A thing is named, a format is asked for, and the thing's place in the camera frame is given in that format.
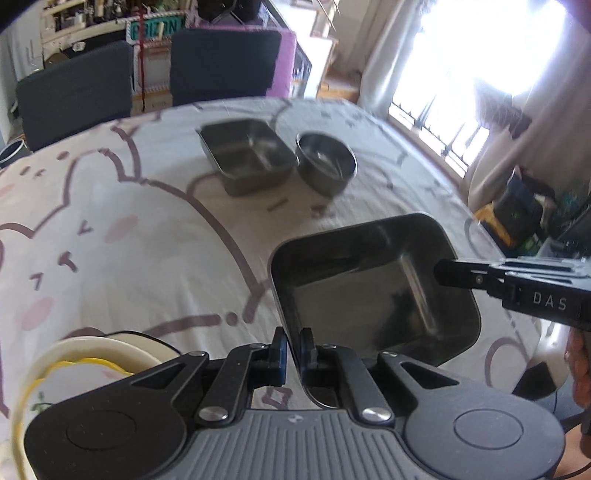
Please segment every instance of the white tablecloth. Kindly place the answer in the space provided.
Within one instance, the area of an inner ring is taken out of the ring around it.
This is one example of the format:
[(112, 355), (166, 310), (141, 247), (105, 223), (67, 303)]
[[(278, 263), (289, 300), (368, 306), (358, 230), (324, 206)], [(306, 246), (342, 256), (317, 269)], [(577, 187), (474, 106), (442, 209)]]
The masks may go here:
[[(340, 138), (358, 175), (332, 201), (296, 174), (229, 197), (196, 129), (248, 117), (268, 121), (291, 148), (306, 130)], [(288, 239), (427, 212), (460, 258), (500, 258), (433, 166), (404, 145), (350, 103), (244, 99), (101, 125), (0, 172), (0, 439), (28, 366), (66, 336), (138, 330), (212, 358), (269, 342), (280, 321), (268, 261)], [(511, 390), (539, 333), (529, 317), (475, 297), (480, 337), (444, 368)], [(313, 407), (292, 362), (288, 384), (259, 389), (254, 404)]]

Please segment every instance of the bright window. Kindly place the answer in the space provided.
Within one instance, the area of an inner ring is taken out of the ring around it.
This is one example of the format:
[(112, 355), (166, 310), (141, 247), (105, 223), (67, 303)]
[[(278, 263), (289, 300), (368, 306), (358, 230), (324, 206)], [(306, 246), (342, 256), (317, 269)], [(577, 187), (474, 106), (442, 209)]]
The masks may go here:
[(488, 130), (475, 117), (474, 80), (527, 92), (554, 53), (564, 21), (555, 0), (439, 0), (423, 16), (390, 114), (463, 177)]

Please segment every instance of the chair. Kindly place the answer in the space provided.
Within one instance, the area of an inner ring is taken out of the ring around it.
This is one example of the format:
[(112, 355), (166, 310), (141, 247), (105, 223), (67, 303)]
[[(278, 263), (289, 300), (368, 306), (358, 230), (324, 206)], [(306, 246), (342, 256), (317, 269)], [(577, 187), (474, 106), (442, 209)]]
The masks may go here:
[(31, 150), (130, 116), (132, 59), (132, 47), (118, 41), (22, 79), (18, 107)]
[(181, 30), (173, 35), (173, 105), (265, 96), (273, 85), (281, 45), (276, 30)]

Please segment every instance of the metal screw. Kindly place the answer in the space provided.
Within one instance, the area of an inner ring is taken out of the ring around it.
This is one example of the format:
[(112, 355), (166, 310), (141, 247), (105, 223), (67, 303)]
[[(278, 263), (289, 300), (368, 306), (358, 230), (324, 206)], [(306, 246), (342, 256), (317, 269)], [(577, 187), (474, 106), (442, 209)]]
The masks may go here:
[(222, 421), (228, 417), (228, 411), (223, 407), (211, 406), (199, 410), (199, 418), (205, 421)]
[(385, 408), (381, 407), (369, 407), (361, 412), (361, 416), (364, 420), (370, 421), (371, 423), (382, 423), (392, 418), (392, 413)]

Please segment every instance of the hand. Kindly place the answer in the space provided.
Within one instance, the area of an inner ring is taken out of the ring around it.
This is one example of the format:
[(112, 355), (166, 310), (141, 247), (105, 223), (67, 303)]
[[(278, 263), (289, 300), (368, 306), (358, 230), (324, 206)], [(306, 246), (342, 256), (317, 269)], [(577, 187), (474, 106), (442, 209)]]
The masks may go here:
[(573, 376), (573, 400), (581, 408), (591, 405), (591, 376), (589, 375), (589, 357), (584, 346), (581, 331), (571, 328), (566, 343), (564, 359), (569, 364)]

